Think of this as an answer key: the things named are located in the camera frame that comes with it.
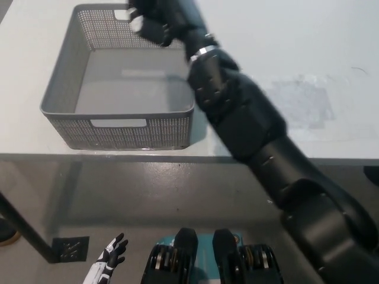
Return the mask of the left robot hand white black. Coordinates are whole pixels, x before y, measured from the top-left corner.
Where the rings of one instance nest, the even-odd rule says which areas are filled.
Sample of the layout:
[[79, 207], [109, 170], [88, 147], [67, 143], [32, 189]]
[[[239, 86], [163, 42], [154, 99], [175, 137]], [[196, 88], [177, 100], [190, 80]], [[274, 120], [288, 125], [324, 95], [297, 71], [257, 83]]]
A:
[[105, 264], [107, 270], [115, 269], [119, 264], [125, 261], [123, 254], [126, 252], [128, 239], [124, 238], [124, 233], [114, 238], [100, 254], [97, 263]]

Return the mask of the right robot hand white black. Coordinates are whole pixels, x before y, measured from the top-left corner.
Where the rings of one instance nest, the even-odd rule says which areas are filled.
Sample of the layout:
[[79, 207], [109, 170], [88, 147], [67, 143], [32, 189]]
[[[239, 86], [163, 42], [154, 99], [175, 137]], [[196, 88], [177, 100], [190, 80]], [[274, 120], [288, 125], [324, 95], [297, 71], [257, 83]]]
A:
[[159, 1], [128, 1], [127, 12], [129, 26], [138, 36], [161, 47], [169, 46], [174, 40]]

